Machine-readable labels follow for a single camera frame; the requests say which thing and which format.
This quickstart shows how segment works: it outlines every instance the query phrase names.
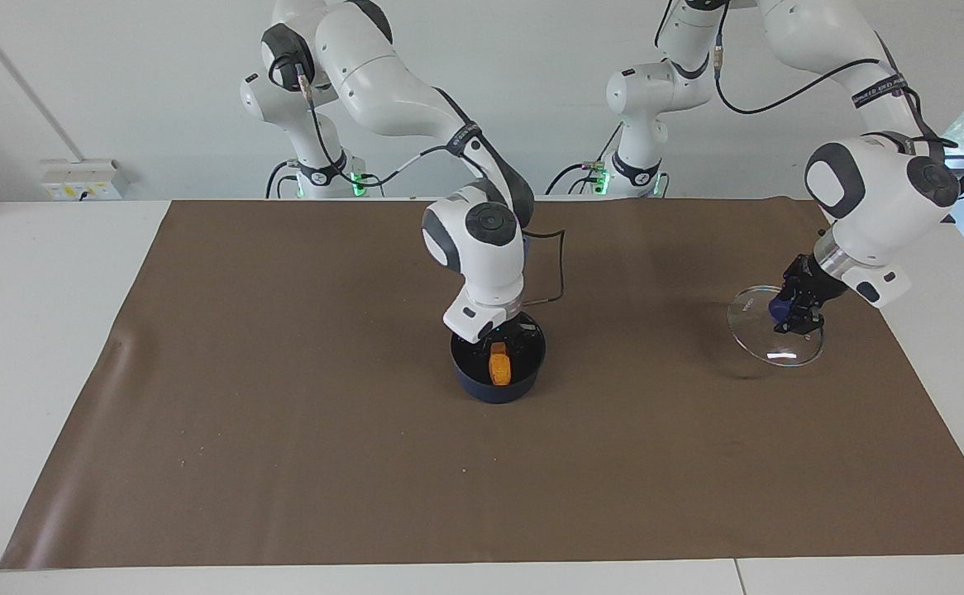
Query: wall outlet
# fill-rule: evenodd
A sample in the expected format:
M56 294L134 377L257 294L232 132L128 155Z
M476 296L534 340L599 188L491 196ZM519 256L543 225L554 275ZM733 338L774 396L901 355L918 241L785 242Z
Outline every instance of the wall outlet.
M116 169L93 172L88 181L88 189L97 200L124 200L127 189L130 189L130 182Z
M52 200L123 200L130 182L114 161L45 161L41 185Z
M41 178L41 185L48 193L48 198L52 200L69 200L63 193L63 182L66 181L70 172L65 169L52 169Z

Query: brown paper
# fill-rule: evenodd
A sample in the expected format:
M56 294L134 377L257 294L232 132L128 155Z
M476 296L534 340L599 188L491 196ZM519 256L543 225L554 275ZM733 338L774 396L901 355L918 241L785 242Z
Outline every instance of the brown paper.
M831 302L806 369L728 332L811 203L542 204L568 290L498 407L456 384L423 208L173 204L1 568L964 553L964 459L879 312Z

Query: white wall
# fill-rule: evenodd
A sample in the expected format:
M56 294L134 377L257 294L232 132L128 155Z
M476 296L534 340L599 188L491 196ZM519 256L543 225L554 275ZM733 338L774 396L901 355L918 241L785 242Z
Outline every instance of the white wall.
M652 61L661 0L379 0L400 55L443 87L543 189L562 166L592 159L614 124L610 74ZM2 0L0 48L92 159L118 159L134 198L256 197L271 165L290 156L283 133L251 120L237 96L260 67L270 0ZM943 129L964 107L964 0L861 0ZM757 106L808 82L763 44L756 11L732 12L728 94ZM389 172L424 139L360 131L323 108L343 142ZM804 159L826 140L863 131L829 83L785 108L735 116L719 102L667 118L671 196L804 192ZM0 64L0 199L40 199L41 159L69 150ZM451 158L429 158L391 193L441 195L468 179Z

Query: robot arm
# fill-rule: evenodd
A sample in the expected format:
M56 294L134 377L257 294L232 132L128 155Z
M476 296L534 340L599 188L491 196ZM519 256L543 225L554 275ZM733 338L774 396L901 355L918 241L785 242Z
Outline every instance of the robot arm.
M664 59L619 73L608 102L622 114L625 133L608 155L611 192L643 196L656 180L665 132L664 112L708 102L713 64L720 76L723 49L710 53L721 16L732 0L677 0L659 35ZM766 39L783 63L831 76L852 95L868 132L828 143L809 161L806 188L836 223L814 252L785 272L770 305L777 332L808 334L823 326L819 308L847 288L876 307L909 289L893 265L895 253L947 217L959 183L944 166L944 143L925 124L904 76L852 0L756 0Z
M944 165L944 140L913 102L904 76L852 0L758 0L776 56L799 70L834 75L868 131L828 143L806 167L810 196L834 219L812 254L800 255L770 305L777 332L823 326L819 308L848 288L882 308L910 287L895 254L942 222L959 198Z
M258 74L252 74L240 83L240 99L252 116L279 126L289 136L298 158L296 177L302 196L340 198L363 193L362 188L339 176L340 172L347 177L360 176L365 162L342 148L338 130L330 117L317 114L318 127L323 135L321 145L308 102L301 95L286 92ZM338 151L335 165L327 162L323 147Z
M383 136L431 136L480 177L427 208L422 224L434 259L465 278L446 324L475 343L518 315L521 229L534 210L523 176L448 94L408 70L383 11L370 0L281 0L274 16L284 20L263 37L274 83L309 101L331 89L362 127Z
M647 196L659 180L668 133L659 117L704 105L713 96L713 42L723 2L677 0L659 33L662 60L638 64L611 76L607 104L623 122L622 139L604 168L607 193Z

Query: black bowl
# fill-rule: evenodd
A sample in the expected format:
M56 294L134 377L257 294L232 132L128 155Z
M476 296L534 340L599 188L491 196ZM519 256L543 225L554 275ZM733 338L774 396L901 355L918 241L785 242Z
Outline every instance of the black bowl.
M489 377L489 347L496 342L508 347L512 359L512 383L496 387ZM456 379L467 394L490 404L515 402L530 392L537 382L537 373L545 363L545 332L525 313L494 328L478 344L472 345L453 335L452 361L456 365Z

